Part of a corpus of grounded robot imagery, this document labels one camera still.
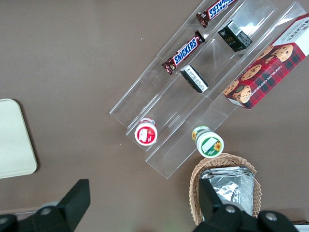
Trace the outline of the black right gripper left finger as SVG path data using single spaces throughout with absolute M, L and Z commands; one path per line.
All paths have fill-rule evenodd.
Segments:
M 89 206 L 89 180 L 80 179 L 57 205 L 47 205 L 34 214 L 33 230 L 35 232 L 73 232 Z

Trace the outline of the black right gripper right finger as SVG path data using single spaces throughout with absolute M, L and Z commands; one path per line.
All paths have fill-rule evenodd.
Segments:
M 207 179 L 199 180 L 199 204 L 204 216 L 196 232 L 254 232 L 256 219 L 237 206 L 223 204 Z

